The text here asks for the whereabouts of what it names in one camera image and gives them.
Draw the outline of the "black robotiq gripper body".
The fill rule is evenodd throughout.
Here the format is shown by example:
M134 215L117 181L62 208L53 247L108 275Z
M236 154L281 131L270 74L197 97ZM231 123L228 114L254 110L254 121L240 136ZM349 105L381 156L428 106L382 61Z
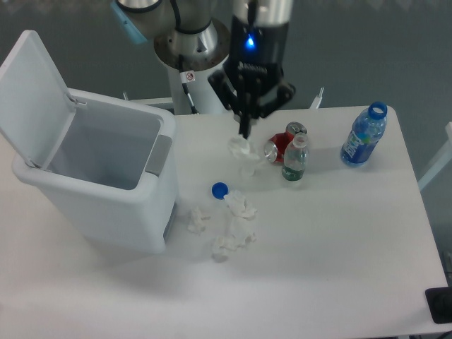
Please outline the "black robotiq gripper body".
M295 96L295 87L284 79L283 55L289 23L250 26L232 18L229 56L208 82L222 105L239 117L238 76L243 76L250 93L256 78L262 81L259 116L267 117Z

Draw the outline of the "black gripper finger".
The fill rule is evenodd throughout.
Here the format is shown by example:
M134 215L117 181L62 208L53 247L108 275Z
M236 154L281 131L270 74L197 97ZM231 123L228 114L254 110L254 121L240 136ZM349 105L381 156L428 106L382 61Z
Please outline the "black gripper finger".
M238 76L237 98L239 100L239 133L248 138L251 130L249 110L251 106L251 94L246 89L246 81L243 76Z
M260 92L262 87L262 81L260 78L256 78L255 82L252 84L250 90L250 108L249 108L249 125L250 129L253 125L257 123L259 120L259 100L260 100Z

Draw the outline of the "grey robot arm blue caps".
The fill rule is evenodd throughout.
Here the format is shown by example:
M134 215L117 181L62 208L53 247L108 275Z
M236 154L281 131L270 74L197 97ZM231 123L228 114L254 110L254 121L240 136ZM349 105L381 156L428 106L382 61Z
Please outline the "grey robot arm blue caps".
M233 1L229 28L214 19L212 1L113 1L111 7L133 41L153 40L166 66L207 71L245 138L255 121L295 95L282 66L292 1Z

